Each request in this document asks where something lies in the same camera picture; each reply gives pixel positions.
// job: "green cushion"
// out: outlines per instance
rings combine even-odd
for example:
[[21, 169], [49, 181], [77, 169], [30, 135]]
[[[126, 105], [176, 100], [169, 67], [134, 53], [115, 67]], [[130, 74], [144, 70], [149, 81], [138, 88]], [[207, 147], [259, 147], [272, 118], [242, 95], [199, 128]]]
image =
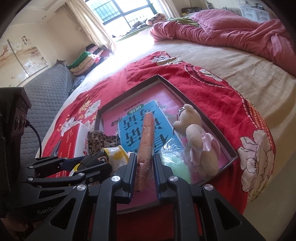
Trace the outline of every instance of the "green cushion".
[[68, 69], [73, 69], [76, 68], [87, 56], [89, 56], [91, 53], [84, 51], [78, 59], [76, 59], [70, 66], [68, 66]]

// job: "bear ear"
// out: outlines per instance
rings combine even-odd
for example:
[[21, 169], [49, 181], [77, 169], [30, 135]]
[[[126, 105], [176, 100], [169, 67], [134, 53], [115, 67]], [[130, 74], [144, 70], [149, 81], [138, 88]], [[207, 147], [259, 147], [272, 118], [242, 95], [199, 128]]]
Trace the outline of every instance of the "bear ear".
[[185, 105], [184, 105], [184, 108], [185, 108], [186, 110], [189, 110], [190, 112], [194, 112], [194, 108], [193, 108], [192, 105], [185, 104]]

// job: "ceiling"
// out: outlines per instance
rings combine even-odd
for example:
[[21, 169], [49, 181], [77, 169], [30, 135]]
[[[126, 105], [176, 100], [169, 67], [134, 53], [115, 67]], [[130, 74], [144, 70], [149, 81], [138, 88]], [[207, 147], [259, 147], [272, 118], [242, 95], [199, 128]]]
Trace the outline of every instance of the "ceiling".
[[67, 0], [32, 0], [20, 11], [10, 25], [46, 23]]

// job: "folded clothes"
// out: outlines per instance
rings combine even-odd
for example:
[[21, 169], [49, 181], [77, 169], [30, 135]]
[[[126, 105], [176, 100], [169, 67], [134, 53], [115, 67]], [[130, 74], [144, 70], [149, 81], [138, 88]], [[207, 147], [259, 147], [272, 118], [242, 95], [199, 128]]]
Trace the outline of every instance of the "folded clothes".
[[95, 64], [99, 63], [99, 61], [101, 60], [101, 57], [100, 56], [96, 56], [96, 61], [94, 62]]
[[102, 53], [104, 52], [104, 50], [103, 49], [101, 49], [99, 52], [97, 52], [95, 55], [98, 55], [98, 56], [100, 56]]
[[94, 51], [96, 51], [98, 48], [99, 48], [98, 46], [94, 46], [94, 47], [90, 48], [90, 49], [88, 50], [88, 52], [90, 52], [90, 53], [94, 53]]
[[78, 59], [76, 59], [71, 65], [68, 66], [68, 69], [76, 68], [88, 55], [90, 55], [90, 52], [84, 51]]
[[79, 76], [79, 75], [84, 74], [85, 72], [87, 72], [90, 69], [90, 67], [95, 63], [95, 61], [96, 61], [96, 57], [93, 56], [81, 71], [79, 71], [78, 73], [73, 73], [73, 74], [75, 76]]
[[98, 48], [96, 51], [93, 52], [93, 54], [100, 55], [99, 53], [100, 53], [102, 50], [103, 50], [102, 48]]
[[90, 44], [90, 45], [87, 45], [87, 46], [85, 47], [85, 49], [86, 49], [86, 51], [88, 51], [89, 49], [91, 49], [92, 47], [95, 47], [95, 46], [97, 46], [97, 45], [95, 45], [95, 44]]
[[88, 55], [76, 68], [70, 69], [70, 72], [73, 74], [79, 73], [85, 66], [94, 59], [95, 61], [96, 56], [93, 54]]

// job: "green blanket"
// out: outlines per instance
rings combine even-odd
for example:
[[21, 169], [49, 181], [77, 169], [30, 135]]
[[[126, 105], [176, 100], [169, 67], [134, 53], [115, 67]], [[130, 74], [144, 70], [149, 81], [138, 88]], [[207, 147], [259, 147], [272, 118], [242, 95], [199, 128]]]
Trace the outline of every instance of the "green blanket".
[[193, 21], [190, 17], [182, 17], [182, 18], [169, 18], [168, 21], [176, 21], [177, 23], [181, 23], [184, 25], [192, 25], [199, 27], [200, 25]]
[[70, 66], [68, 66], [68, 69], [76, 68], [87, 56], [89, 56], [91, 53], [84, 51], [78, 59], [76, 59]]

